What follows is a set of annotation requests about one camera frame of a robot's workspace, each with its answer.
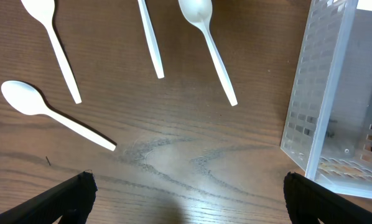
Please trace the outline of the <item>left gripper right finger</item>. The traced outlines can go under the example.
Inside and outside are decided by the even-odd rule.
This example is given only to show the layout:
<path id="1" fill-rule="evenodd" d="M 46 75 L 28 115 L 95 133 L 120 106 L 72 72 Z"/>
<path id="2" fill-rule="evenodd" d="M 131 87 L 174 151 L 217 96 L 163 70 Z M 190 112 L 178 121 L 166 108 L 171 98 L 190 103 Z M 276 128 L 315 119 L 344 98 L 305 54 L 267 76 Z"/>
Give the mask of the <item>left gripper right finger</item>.
<path id="1" fill-rule="evenodd" d="M 283 191 L 293 224 L 372 223 L 371 212 L 298 173 L 287 173 Z"/>

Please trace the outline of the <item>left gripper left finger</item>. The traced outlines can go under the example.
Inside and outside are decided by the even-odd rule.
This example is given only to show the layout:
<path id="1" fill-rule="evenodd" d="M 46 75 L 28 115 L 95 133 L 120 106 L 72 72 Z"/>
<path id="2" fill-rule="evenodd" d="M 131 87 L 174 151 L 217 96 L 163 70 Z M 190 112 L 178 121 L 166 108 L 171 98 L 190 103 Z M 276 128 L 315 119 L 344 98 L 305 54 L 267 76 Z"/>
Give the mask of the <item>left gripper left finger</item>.
<path id="1" fill-rule="evenodd" d="M 86 223 L 96 199 L 92 173 L 81 172 L 0 214 L 0 223 Z"/>

